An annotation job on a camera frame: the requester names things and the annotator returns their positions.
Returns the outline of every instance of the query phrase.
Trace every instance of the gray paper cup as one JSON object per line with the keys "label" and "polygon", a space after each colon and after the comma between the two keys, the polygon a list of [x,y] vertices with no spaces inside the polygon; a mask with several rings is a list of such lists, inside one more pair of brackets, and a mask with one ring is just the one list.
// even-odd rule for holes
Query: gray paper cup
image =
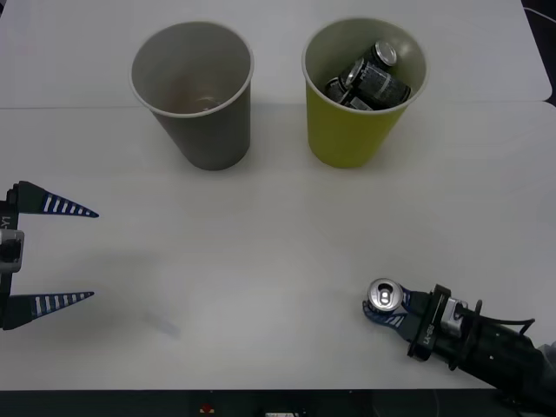
{"label": "gray paper cup", "polygon": [[219,23],[163,29],[139,49],[131,89],[188,160],[201,169],[239,162],[250,143],[253,53]]}

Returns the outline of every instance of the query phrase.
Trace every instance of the soda can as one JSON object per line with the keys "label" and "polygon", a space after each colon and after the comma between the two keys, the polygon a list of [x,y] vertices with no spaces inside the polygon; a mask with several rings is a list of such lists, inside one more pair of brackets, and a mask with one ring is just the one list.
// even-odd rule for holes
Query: soda can
{"label": "soda can", "polygon": [[394,47],[382,39],[374,43],[373,48],[365,54],[365,58],[383,71],[390,70],[398,62],[398,54]]}
{"label": "soda can", "polygon": [[340,83],[340,78],[336,77],[328,81],[324,87],[324,95],[333,102],[339,103],[347,94],[348,89]]}
{"label": "soda can", "polygon": [[388,278],[371,282],[367,291],[368,306],[378,314],[391,314],[403,302],[400,284]]}
{"label": "soda can", "polygon": [[372,111],[373,109],[361,100],[352,90],[345,89],[338,77],[330,80],[324,88],[325,95],[333,102],[350,109]]}
{"label": "soda can", "polygon": [[347,96],[344,97],[340,103],[343,106],[349,107],[350,109],[373,111],[374,109],[361,100],[355,93],[349,92]]}
{"label": "soda can", "polygon": [[343,88],[354,89],[365,102],[375,103],[381,109],[402,104],[411,96],[409,86],[364,58],[345,69],[340,74],[340,82]]}

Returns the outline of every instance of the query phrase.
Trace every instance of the cup rim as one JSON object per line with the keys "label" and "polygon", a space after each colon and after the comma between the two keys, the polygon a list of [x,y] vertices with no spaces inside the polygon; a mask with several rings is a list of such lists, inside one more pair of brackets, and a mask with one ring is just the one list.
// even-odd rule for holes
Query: cup rim
{"label": "cup rim", "polygon": [[[419,47],[420,52],[422,53],[422,55],[424,57],[424,60],[425,60],[425,78],[423,79],[423,83],[421,84],[420,88],[415,92],[413,97],[411,97],[406,102],[403,102],[402,104],[398,104],[395,107],[391,107],[390,109],[367,111],[367,110],[350,109],[349,107],[342,106],[341,104],[339,104],[339,103],[337,103],[333,100],[330,100],[328,97],[326,97],[324,94],[322,94],[322,92],[319,89],[316,88],[316,86],[313,83],[313,80],[311,80],[311,77],[307,73],[307,66],[305,64],[307,50],[308,50],[309,46],[311,46],[311,43],[314,41],[314,39],[319,34],[321,34],[321,32],[324,31],[326,28],[328,28],[329,26],[332,26],[334,24],[341,23],[341,22],[348,22],[350,20],[371,20],[371,21],[375,21],[375,22],[390,24],[390,25],[394,26],[395,28],[399,29],[400,31],[404,32],[408,37],[413,39],[413,41],[415,43],[417,43],[417,46]],[[332,22],[325,23],[318,30],[316,30],[313,33],[313,35],[307,40],[307,42],[305,43],[305,48],[303,48],[303,54],[301,55],[301,67],[303,69],[303,76],[305,76],[305,82],[311,87],[311,89],[313,90],[314,93],[316,93],[317,96],[322,98],[325,102],[327,102],[329,104],[332,104],[333,106],[335,106],[338,109],[341,109],[341,110],[344,110],[344,111],[347,111],[349,113],[353,113],[353,114],[356,114],[356,115],[365,115],[365,116],[378,116],[378,115],[386,115],[388,113],[394,113],[395,111],[404,109],[409,104],[413,103],[417,99],[417,97],[420,96],[420,94],[423,92],[423,90],[427,86],[428,75],[429,75],[428,63],[429,63],[428,54],[425,51],[425,48],[423,48],[422,43],[420,43],[415,38],[415,36],[413,34],[409,33],[407,30],[403,29],[400,25],[398,25],[396,23],[390,22],[390,21],[385,20],[385,19],[379,19],[377,17],[356,17],[356,16],[342,17],[342,18],[336,19]]]}
{"label": "cup rim", "polygon": [[[156,35],[158,35],[159,33],[161,33],[162,31],[169,29],[169,28],[173,28],[174,26],[179,26],[182,24],[191,24],[191,23],[208,23],[208,24],[212,24],[214,26],[218,26],[220,28],[223,28],[225,30],[230,31],[231,33],[233,33],[234,35],[236,35],[237,37],[239,37],[239,39],[243,42],[243,44],[245,45],[245,47],[247,48],[247,51],[249,53],[249,73],[247,75],[247,78],[245,79],[245,83],[243,83],[243,85],[237,90],[237,92],[231,96],[228,100],[226,100],[224,103],[214,107],[213,109],[209,109],[209,110],[205,110],[205,111],[200,111],[198,113],[172,113],[170,111],[165,111],[165,110],[161,110],[158,109],[157,107],[147,103],[142,97],[141,95],[137,92],[135,85],[133,84],[133,77],[132,77],[132,71],[133,71],[133,64],[136,61],[136,57],[137,54],[139,53],[139,51],[143,48],[143,46],[145,46],[145,44],[150,41],[153,37],[155,37]],[[253,78],[253,72],[255,70],[255,58],[253,55],[253,50],[251,49],[249,43],[247,42],[247,40],[240,35],[237,31],[231,29],[230,27],[228,27],[225,24],[219,23],[219,22],[215,22],[215,21],[211,21],[211,20],[191,20],[191,21],[187,21],[187,22],[178,22],[178,23],[173,23],[171,25],[167,25],[164,26],[163,28],[151,33],[150,35],[148,35],[145,40],[143,42],[141,42],[141,46],[139,46],[139,48],[137,49],[136,53],[133,56],[133,61],[131,62],[131,65],[129,66],[129,73],[128,73],[128,80],[129,80],[129,86],[131,87],[131,90],[133,91],[134,96],[136,97],[136,99],[143,105],[145,106],[147,109],[149,109],[150,111],[152,111],[153,113],[156,113],[157,115],[161,115],[161,116],[167,116],[167,117],[173,117],[175,119],[193,119],[196,117],[203,117],[203,116],[208,116],[211,115],[212,113],[216,113],[217,111],[220,111],[222,109],[225,109],[226,107],[228,107],[229,105],[231,105],[233,102],[235,102],[235,100],[237,100],[242,94],[243,92],[247,89],[247,87],[249,86],[249,84],[251,83],[251,80]]]}

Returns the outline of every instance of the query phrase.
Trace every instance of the table surface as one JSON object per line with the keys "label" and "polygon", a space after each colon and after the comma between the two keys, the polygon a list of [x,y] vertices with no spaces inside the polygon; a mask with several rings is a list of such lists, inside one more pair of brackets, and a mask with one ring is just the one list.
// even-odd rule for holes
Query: table surface
{"label": "table surface", "polygon": [[484,387],[407,358],[361,301],[377,277],[441,283],[552,342],[555,116],[424,94],[340,170],[310,153],[302,104],[259,104],[247,156],[205,172],[146,109],[0,110],[0,189],[101,215],[21,218],[14,294],[96,295],[3,334],[0,389]]}
{"label": "table surface", "polygon": [[247,38],[255,103],[303,103],[302,48],[345,16],[386,18],[414,33],[438,100],[550,96],[520,0],[16,0],[0,20],[0,108],[137,106],[127,76],[142,40],[196,19]]}

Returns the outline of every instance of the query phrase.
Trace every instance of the paper cup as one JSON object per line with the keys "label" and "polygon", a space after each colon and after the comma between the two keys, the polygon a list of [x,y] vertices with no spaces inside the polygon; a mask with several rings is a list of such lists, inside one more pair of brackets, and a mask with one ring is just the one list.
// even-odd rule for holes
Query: paper cup
{"label": "paper cup", "polygon": [[[398,62],[391,70],[412,89],[409,100],[391,109],[362,111],[328,99],[322,91],[331,78],[366,52],[378,39],[394,46]],[[378,150],[407,106],[427,84],[427,59],[404,29],[379,19],[349,18],[331,23],[308,41],[302,57],[306,80],[308,141],[313,153],[336,168],[365,164]]]}
{"label": "paper cup", "polygon": [[179,23],[139,49],[129,80],[188,160],[201,169],[239,162],[250,144],[253,53],[218,23]]}

